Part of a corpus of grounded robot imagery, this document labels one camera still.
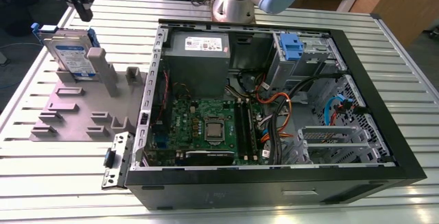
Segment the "cpu socket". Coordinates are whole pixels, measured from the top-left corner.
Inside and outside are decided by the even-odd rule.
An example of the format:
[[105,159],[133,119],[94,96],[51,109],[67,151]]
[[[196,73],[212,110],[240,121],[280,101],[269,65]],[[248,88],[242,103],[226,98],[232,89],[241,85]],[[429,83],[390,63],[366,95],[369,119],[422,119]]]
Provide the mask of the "cpu socket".
[[224,120],[204,120],[204,140],[210,145],[220,145],[220,143],[225,140]]

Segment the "slotted aluminum work surface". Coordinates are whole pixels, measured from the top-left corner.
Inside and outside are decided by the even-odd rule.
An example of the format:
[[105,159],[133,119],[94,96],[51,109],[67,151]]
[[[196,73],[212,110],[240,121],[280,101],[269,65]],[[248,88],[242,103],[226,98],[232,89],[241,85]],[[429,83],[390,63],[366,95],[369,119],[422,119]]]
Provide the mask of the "slotted aluminum work surface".
[[[95,0],[93,20],[67,9],[58,26],[94,28],[115,70],[148,69],[157,19],[208,21],[206,6],[157,0]],[[344,30],[428,179],[348,205],[148,211],[129,191],[101,191],[110,142],[26,139],[47,100],[57,64],[42,49],[0,117],[0,220],[81,223],[433,223],[439,220],[437,94],[378,20],[366,14],[256,11],[258,24]]]

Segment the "metal bracket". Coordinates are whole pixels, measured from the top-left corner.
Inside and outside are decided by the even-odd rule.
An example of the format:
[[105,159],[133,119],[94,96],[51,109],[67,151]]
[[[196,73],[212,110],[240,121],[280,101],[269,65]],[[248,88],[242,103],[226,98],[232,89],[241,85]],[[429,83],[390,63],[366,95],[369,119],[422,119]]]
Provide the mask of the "metal bracket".
[[111,146],[106,151],[103,166],[105,174],[101,189],[126,189],[125,176],[134,136],[129,132],[114,135]]

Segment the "power supply label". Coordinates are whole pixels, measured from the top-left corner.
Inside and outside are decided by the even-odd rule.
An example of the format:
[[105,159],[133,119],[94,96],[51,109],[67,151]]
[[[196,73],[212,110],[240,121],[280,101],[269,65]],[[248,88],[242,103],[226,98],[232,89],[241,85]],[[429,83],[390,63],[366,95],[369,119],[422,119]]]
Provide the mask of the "power supply label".
[[86,59],[86,52],[82,46],[54,46],[59,60],[69,72],[77,77],[93,77],[95,71]]
[[220,38],[185,38],[184,49],[196,51],[221,51],[222,44]]

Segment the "green motherboard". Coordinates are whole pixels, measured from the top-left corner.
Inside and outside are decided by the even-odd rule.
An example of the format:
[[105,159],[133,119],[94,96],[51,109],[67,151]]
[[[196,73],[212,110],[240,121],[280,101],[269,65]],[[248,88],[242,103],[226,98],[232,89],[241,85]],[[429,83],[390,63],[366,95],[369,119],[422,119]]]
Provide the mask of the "green motherboard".
[[154,136],[157,149],[149,158],[160,166],[174,166],[188,151],[217,151],[233,152],[233,165],[260,164],[253,127],[258,113],[261,107],[249,102],[174,100],[168,136]]

